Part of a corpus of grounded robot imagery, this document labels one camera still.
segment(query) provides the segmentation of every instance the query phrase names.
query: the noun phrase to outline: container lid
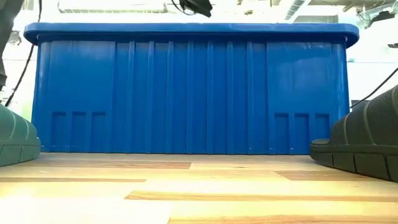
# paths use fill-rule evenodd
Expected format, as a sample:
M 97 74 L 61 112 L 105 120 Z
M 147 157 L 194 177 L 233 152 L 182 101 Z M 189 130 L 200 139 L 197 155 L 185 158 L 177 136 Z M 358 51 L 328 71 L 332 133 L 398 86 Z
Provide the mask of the container lid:
M 40 34 L 128 34 L 128 33 L 207 33 L 207 34 L 308 34 L 344 35 L 346 47 L 359 40 L 359 29 L 351 24 L 92 24 L 35 22 L 25 28 L 24 37 L 37 45 Z

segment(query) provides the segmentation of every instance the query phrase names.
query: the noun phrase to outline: pant leg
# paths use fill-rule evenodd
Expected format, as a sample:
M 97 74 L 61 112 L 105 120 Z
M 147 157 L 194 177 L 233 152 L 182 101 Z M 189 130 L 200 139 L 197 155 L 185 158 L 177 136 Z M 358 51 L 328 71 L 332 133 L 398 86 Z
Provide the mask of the pant leg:
M 14 19 L 18 15 L 24 0 L 0 0 L 0 88 L 6 84 L 6 71 L 2 62 L 2 53 L 10 38 Z

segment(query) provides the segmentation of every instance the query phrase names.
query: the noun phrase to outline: shoe sole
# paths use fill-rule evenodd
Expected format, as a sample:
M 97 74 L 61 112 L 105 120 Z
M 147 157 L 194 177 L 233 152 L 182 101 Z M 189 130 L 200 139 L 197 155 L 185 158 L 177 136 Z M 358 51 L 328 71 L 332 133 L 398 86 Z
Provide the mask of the shoe sole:
M 310 145 L 319 164 L 356 174 L 398 182 L 398 146 Z
M 0 141 L 0 167 L 36 159 L 40 148 L 40 140 Z

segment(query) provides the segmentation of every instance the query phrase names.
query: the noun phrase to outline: wooden floor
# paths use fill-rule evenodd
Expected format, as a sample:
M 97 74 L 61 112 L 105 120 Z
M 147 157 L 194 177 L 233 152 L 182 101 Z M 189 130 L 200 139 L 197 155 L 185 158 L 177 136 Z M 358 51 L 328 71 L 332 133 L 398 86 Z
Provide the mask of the wooden floor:
M 308 156 L 41 154 L 0 167 L 0 223 L 398 223 L 398 184 Z

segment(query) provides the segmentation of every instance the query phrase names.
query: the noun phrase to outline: blue plastic bin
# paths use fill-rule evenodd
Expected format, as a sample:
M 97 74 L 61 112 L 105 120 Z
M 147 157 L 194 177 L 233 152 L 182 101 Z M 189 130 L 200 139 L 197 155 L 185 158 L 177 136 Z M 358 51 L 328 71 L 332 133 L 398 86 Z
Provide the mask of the blue plastic bin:
M 349 111 L 347 24 L 48 24 L 45 152 L 308 154 Z

